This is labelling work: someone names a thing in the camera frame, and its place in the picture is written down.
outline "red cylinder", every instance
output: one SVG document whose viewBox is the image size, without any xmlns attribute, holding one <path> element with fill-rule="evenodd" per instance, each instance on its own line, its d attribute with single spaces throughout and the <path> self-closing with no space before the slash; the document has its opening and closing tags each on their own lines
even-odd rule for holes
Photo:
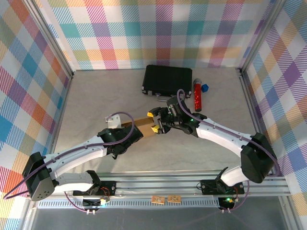
<svg viewBox="0 0 307 230">
<path fill-rule="evenodd" d="M 201 80 L 194 80 L 195 111 L 201 111 Z"/>
</svg>

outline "plaid wall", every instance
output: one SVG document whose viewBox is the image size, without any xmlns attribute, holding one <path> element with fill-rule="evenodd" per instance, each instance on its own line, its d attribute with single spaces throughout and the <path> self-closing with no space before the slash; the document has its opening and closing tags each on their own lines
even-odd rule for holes
<svg viewBox="0 0 307 230">
<path fill-rule="evenodd" d="M 307 0 L 288 0 L 248 70 L 260 123 L 307 229 Z"/>
<path fill-rule="evenodd" d="M 22 0 L 0 0 L 0 230 L 17 228 L 25 198 L 2 198 L 48 152 L 68 80 Z"/>
<path fill-rule="evenodd" d="M 267 6 L 267 9 L 265 10 L 258 26 L 257 26 L 257 29 L 255 30 L 251 40 L 249 41 L 249 44 L 248 44 L 248 47 L 247 49 L 245 50 L 245 53 L 243 55 L 243 58 L 241 59 L 240 61 L 240 64 L 239 64 L 239 68 L 242 68 L 245 61 L 246 61 L 246 58 L 250 52 L 250 49 L 254 46 L 255 42 L 256 42 L 256 39 L 258 38 L 258 35 L 259 35 L 259 32 L 261 31 L 262 27 L 265 25 L 265 20 L 267 19 L 267 17 L 269 16 L 270 12 L 271 12 L 271 9 L 273 8 L 273 5 L 274 3 L 276 2 L 276 0 L 270 0 L 270 3 L 269 5 Z"/>
<path fill-rule="evenodd" d="M 238 66 L 267 0 L 37 0 L 76 69 Z"/>
</svg>

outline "white table surface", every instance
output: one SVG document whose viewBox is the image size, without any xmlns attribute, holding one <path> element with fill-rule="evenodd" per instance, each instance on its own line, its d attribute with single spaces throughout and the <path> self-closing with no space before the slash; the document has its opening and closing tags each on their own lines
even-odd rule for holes
<svg viewBox="0 0 307 230">
<path fill-rule="evenodd" d="M 55 151 L 88 140 L 107 128 L 105 117 L 125 111 L 135 118 L 146 117 L 154 107 L 166 103 L 141 92 L 144 69 L 78 71 L 71 83 L 67 106 Z M 193 79 L 209 86 L 202 94 L 201 113 L 215 122 L 255 134 L 248 106 L 234 68 L 194 69 Z M 194 112 L 194 97 L 186 100 Z M 129 118 L 121 116 L 122 121 Z M 88 161 L 69 172 L 212 170 L 240 164 L 231 151 L 208 140 L 171 130 L 166 135 L 142 138 L 117 160 L 111 156 Z"/>
</svg>

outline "cardboard box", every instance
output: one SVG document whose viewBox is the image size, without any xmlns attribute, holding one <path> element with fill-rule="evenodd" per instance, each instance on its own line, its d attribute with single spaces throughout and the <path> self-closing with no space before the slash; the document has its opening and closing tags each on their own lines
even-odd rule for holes
<svg viewBox="0 0 307 230">
<path fill-rule="evenodd" d="M 155 135 L 155 133 L 152 130 L 152 126 L 154 126 L 154 120 L 152 117 L 135 119 L 134 124 L 143 133 L 144 137 L 151 137 Z M 127 127 L 130 125 L 131 121 L 121 124 L 122 127 Z"/>
</svg>

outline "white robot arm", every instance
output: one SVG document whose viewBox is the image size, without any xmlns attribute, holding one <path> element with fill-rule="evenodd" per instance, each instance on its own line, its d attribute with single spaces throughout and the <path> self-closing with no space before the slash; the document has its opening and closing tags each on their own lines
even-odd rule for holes
<svg viewBox="0 0 307 230">
<path fill-rule="evenodd" d="M 224 168 L 215 179 L 214 187 L 220 194 L 227 193 L 243 181 L 261 183 L 264 180 L 277 158 L 263 134 L 237 132 L 202 114 L 191 114 L 184 100 L 179 101 L 178 98 L 177 95 L 169 99 L 167 107 L 154 108 L 148 112 L 148 116 L 158 118 L 158 125 L 152 127 L 155 133 L 166 134 L 171 128 L 180 129 L 186 134 L 213 141 L 240 157 L 241 165 L 227 172 L 227 168 Z"/>
<path fill-rule="evenodd" d="M 124 128 L 106 128 L 97 136 L 63 152 L 41 156 L 32 154 L 25 166 L 23 177 L 33 201 L 47 198 L 54 192 L 85 192 L 93 186 L 99 188 L 101 181 L 95 171 L 65 173 L 89 160 L 109 154 L 114 159 L 127 151 L 133 143 L 143 137 L 140 130 L 131 125 Z"/>
</svg>

